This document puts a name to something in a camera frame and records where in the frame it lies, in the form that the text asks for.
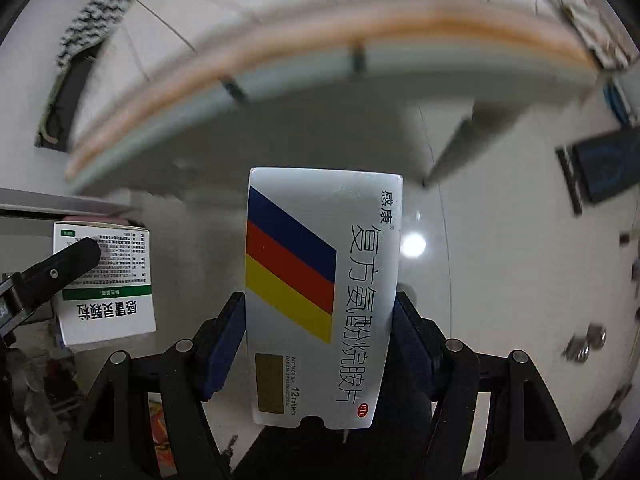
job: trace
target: gold rectangle on box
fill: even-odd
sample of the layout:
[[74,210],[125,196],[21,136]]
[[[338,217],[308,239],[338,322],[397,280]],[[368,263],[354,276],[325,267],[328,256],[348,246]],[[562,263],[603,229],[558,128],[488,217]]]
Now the gold rectangle on box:
[[255,382],[258,389],[258,409],[261,412],[284,414],[284,358],[281,355],[255,355]]

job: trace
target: red stripe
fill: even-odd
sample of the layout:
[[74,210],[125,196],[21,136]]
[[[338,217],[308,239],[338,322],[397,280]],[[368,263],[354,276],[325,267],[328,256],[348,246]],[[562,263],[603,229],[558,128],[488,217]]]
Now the red stripe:
[[246,224],[246,253],[326,313],[334,312],[334,284],[267,236]]

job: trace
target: metal screw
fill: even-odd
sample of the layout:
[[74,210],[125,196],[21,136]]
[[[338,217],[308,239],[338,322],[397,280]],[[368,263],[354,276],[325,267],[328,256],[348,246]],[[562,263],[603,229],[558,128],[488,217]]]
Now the metal screw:
[[462,350],[462,343],[458,339],[447,339],[444,346],[452,352],[460,352]]
[[111,354],[111,357],[109,357],[109,361],[111,361],[115,365],[119,365],[120,363],[123,363],[124,359],[126,358],[127,355],[122,350],[118,350],[117,352]]
[[513,360],[516,361],[517,363],[524,364],[529,360],[529,356],[527,355],[526,352],[523,352],[522,350],[516,350],[513,353]]
[[607,329],[604,325],[590,323],[587,330],[587,341],[594,350],[600,350],[607,340]]
[[573,336],[566,350],[562,352],[562,355],[564,355],[568,361],[583,364],[589,358],[590,347],[587,338]]
[[178,352],[188,352],[192,348],[193,341],[191,339],[180,339],[180,341],[175,344],[175,349]]

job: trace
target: diagonal stripe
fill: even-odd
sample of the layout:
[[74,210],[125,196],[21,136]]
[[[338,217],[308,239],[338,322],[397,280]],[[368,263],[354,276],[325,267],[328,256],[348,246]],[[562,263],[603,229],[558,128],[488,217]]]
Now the diagonal stripe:
[[331,343],[333,318],[248,255],[246,286],[307,332]]
[[246,253],[328,314],[334,311],[334,284],[268,237],[246,224]]
[[249,187],[247,217],[287,251],[335,282],[335,249],[254,187]]

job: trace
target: box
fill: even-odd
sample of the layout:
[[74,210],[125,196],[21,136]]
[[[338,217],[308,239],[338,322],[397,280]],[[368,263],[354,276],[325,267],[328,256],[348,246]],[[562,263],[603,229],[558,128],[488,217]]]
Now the box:
[[258,424],[368,428],[398,279],[402,177],[255,168],[246,329]]
[[95,269],[54,299],[65,345],[81,351],[154,332],[149,231],[96,222],[56,222],[53,252],[85,237],[98,242],[102,255]]

